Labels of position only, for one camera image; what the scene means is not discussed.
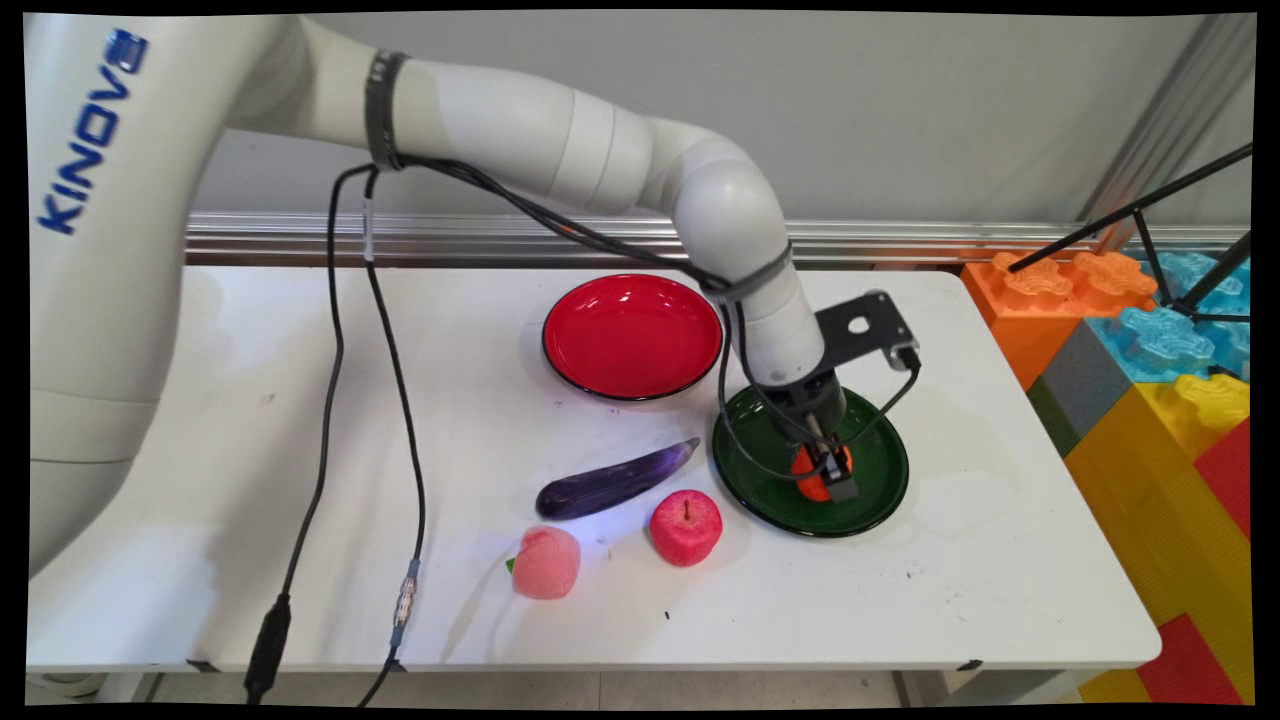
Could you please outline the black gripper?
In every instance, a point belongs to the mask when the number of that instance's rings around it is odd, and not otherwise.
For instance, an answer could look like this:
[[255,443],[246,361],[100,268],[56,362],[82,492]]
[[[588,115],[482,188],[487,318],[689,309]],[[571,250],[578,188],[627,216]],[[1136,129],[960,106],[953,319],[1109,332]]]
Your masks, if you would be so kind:
[[799,475],[818,478],[829,502],[844,503],[860,496],[854,478],[852,451],[833,443],[833,433],[847,411],[847,404],[833,369],[813,372],[787,386],[767,386],[772,427],[786,438],[805,438],[799,451]]

